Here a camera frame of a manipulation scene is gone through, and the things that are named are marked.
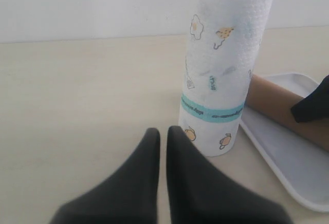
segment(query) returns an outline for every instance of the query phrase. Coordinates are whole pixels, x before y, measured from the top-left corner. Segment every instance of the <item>white tray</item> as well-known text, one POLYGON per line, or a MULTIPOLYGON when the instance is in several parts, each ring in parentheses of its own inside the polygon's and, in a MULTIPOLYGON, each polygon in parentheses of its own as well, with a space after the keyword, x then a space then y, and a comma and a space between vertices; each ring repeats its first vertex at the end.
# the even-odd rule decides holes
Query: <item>white tray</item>
MULTIPOLYGON (((299 73, 265 78, 303 97, 318 86, 299 73)), ((329 212, 328 152, 248 107, 241 127, 297 202, 314 211, 329 212)))

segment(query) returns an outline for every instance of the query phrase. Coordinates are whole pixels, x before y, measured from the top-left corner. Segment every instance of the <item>tray rim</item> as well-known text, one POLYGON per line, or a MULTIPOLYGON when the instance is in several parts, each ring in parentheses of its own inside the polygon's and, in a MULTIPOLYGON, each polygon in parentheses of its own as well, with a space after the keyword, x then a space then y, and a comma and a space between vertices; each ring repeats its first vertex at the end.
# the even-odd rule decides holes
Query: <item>tray rim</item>
MULTIPOLYGON (((286 76, 286 75, 299 75, 308 78, 310 81, 314 82, 315 84, 319 85, 317 81, 312 79, 311 77, 298 73, 298 72, 285 72, 285 73, 278 73, 278 74, 270 74, 270 75, 261 75, 264 78, 270 78, 270 77, 281 77, 281 76, 286 76)), ((293 199, 295 199, 300 205, 311 209, 316 212, 329 212, 329 204, 318 204, 314 203, 312 201, 309 201, 308 199, 304 198, 302 195, 300 195, 293 187, 293 185, 290 183, 289 180, 284 176, 284 174, 281 172, 279 167, 274 163, 274 161, 271 159, 270 156, 266 153, 266 151, 263 149, 263 147, 259 144, 258 140, 256 137, 253 135, 253 133, 250 131, 248 126, 244 123, 243 119, 241 119, 240 122, 241 128, 244 130, 246 135, 249 137, 253 145, 256 147, 256 149, 259 151, 261 156, 264 158, 266 163, 269 165, 269 167, 272 169, 274 174, 277 176, 279 181, 283 184, 285 189, 288 191, 288 193, 292 196, 293 199)))

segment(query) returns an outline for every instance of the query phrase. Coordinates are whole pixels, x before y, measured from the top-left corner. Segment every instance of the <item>teal stripe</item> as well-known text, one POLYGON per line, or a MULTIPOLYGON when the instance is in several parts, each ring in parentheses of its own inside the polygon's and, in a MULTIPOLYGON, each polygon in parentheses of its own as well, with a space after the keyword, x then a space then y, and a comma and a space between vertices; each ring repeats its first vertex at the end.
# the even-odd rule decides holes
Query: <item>teal stripe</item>
POLYGON ((181 94, 181 105, 186 112, 194 117, 212 123, 226 123, 236 120, 241 116, 244 102, 232 109, 209 109, 191 101, 184 94, 181 94))

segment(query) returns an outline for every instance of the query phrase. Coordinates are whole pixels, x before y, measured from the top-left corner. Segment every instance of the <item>kitchen towel roll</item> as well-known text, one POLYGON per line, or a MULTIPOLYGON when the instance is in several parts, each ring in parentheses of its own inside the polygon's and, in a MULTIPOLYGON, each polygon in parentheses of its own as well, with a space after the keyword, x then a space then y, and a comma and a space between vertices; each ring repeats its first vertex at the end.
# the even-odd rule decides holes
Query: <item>kitchen towel roll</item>
POLYGON ((191 0, 179 125, 205 156, 234 143, 272 0, 191 0))

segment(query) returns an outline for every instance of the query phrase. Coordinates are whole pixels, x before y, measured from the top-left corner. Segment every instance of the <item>black object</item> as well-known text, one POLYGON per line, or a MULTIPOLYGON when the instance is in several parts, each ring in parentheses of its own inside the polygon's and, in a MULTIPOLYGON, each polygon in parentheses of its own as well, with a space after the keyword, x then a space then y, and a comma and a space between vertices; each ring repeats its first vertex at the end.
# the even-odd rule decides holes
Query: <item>black object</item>
POLYGON ((306 98, 291 108, 296 122, 329 118, 329 75, 306 98))
POLYGON ((155 224, 160 135, 149 128, 110 178, 63 205, 50 224, 155 224))
POLYGON ((291 224, 284 209, 235 183, 194 147, 179 126, 168 131, 172 224, 291 224))

